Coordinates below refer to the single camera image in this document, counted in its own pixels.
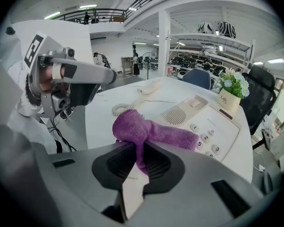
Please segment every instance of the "white wall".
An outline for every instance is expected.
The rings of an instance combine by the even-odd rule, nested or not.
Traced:
[[[75,50],[75,59],[93,63],[93,53],[90,46],[89,27],[78,23],[62,20],[28,20],[14,23],[14,30],[21,41],[21,51],[25,56],[36,33],[47,34],[64,47]]]
[[[147,46],[147,45],[142,45],[142,44],[136,44],[136,52],[139,54],[139,56],[143,56],[144,53],[146,52],[152,52],[156,56],[157,55],[157,48],[158,46]]]
[[[90,44],[92,51],[105,55],[111,68],[116,71],[122,71],[121,57],[133,56],[133,42],[130,37],[107,36],[105,40],[90,41]]]

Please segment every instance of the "purple towel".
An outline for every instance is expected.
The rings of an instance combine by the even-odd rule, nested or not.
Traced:
[[[199,136],[183,129],[163,126],[152,120],[145,120],[135,109],[120,114],[113,125],[113,134],[119,141],[136,145],[137,166],[147,174],[143,162],[143,144],[146,140],[167,143],[176,147],[195,150]]]

